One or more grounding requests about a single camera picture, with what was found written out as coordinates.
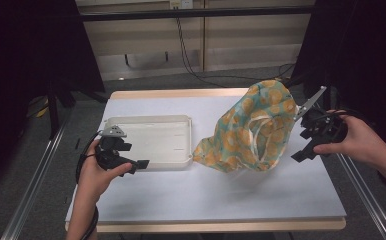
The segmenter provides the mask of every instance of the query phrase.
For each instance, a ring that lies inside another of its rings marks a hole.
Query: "person's left hand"
[[[99,201],[100,195],[106,191],[110,182],[121,174],[128,172],[132,165],[131,163],[122,164],[108,171],[102,169],[96,160],[95,147],[99,144],[99,140],[91,143],[87,150],[87,159],[84,161],[81,169],[80,178],[78,180],[77,192],[83,195],[83,198]]]

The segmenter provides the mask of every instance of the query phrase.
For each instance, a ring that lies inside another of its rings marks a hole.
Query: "drawstring bag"
[[[214,136],[200,141],[193,161],[222,172],[272,169],[289,140],[296,111],[283,84],[256,83],[218,120]]]

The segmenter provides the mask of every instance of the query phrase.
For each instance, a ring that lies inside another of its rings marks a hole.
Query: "table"
[[[206,137],[204,134],[212,135],[216,120],[246,91],[189,89],[115,92],[106,106],[99,129],[103,128],[106,119],[115,115],[146,116],[162,115],[163,112],[172,115],[182,111],[192,117],[194,148],[202,137]],[[346,213],[321,159],[297,163],[289,157],[306,145],[306,141],[298,135],[299,131],[300,128],[295,126],[279,166],[269,172],[239,170],[225,174],[192,163],[181,171],[137,172],[133,176],[115,179],[98,202],[98,232],[245,232],[344,228]],[[70,219],[71,211],[70,208],[66,221]]]

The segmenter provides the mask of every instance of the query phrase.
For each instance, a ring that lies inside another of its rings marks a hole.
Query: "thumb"
[[[321,144],[314,147],[317,154],[341,153],[342,148],[338,143]]]
[[[124,163],[124,164],[119,165],[118,167],[116,167],[114,169],[109,170],[108,173],[109,173],[109,176],[112,179],[114,179],[114,178],[118,177],[119,175],[130,171],[131,167],[132,167],[131,163]]]

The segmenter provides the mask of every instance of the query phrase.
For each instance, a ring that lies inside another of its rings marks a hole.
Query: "person's right hand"
[[[386,143],[364,121],[347,115],[340,117],[348,126],[346,138],[340,143],[317,145],[315,153],[341,153],[372,164],[380,152],[386,151]]]

